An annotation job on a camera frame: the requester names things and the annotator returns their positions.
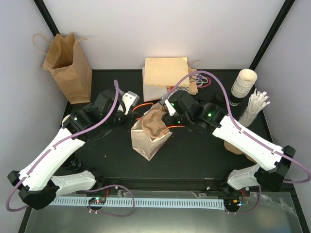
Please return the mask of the white printed paper bag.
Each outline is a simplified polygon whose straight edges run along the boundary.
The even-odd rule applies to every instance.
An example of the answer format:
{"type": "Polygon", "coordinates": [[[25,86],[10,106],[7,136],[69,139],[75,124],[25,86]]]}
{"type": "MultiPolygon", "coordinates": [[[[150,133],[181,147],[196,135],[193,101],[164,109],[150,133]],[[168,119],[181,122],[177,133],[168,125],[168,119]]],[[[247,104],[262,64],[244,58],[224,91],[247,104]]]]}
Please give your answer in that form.
{"type": "MultiPolygon", "coordinates": [[[[153,105],[151,109],[160,109],[162,110],[162,105],[157,103],[153,105]]],[[[171,137],[172,132],[170,131],[171,128],[175,126],[167,127],[169,132],[160,138],[151,138],[141,127],[141,116],[139,119],[136,120],[135,124],[131,129],[131,141],[132,141],[132,148],[137,151],[140,155],[142,155],[145,159],[150,161],[153,156],[158,152],[158,150],[166,143],[166,141],[171,137]]]]}

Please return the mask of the brown pulp cup carrier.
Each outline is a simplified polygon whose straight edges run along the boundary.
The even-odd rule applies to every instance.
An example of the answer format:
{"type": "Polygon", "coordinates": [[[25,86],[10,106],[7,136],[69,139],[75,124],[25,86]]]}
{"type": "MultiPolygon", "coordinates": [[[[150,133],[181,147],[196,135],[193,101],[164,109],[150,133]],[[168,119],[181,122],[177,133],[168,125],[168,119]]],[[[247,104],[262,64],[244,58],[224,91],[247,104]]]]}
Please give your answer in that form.
{"type": "Polygon", "coordinates": [[[165,112],[162,110],[153,108],[140,119],[142,129],[151,138],[160,138],[169,132],[169,129],[162,121],[164,114],[165,112]]]}

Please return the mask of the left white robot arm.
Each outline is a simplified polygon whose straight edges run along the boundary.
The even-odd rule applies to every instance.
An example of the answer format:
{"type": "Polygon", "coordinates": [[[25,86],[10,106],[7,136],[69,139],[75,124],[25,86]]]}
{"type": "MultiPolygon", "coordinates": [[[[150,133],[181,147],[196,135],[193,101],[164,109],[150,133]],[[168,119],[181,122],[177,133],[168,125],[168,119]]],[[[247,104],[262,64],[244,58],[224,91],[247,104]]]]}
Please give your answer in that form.
{"type": "Polygon", "coordinates": [[[104,181],[88,170],[65,176],[56,176],[55,172],[60,167],[73,167],[69,159],[89,140],[115,127],[130,126],[138,100],[139,96],[131,91],[106,90],[94,103],[66,116],[57,135],[42,153],[26,168],[8,174],[21,200],[39,210],[68,193],[82,190],[101,193],[104,181]]]}

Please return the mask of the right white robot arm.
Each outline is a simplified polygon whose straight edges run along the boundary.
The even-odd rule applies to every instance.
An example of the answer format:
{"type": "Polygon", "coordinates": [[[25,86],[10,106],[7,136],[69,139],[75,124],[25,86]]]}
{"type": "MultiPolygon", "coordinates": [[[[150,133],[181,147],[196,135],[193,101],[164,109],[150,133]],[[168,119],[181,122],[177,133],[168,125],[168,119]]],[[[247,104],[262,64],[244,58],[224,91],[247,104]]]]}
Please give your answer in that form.
{"type": "Polygon", "coordinates": [[[289,145],[277,146],[243,125],[231,119],[215,103],[202,104],[187,91],[179,90],[166,100],[160,101],[168,113],[162,120],[166,125],[185,126],[196,134],[211,133],[240,150],[255,161],[255,165],[233,170],[226,174],[221,183],[222,192],[231,196],[245,187],[261,186],[272,192],[280,191],[295,149],[289,145]]]}

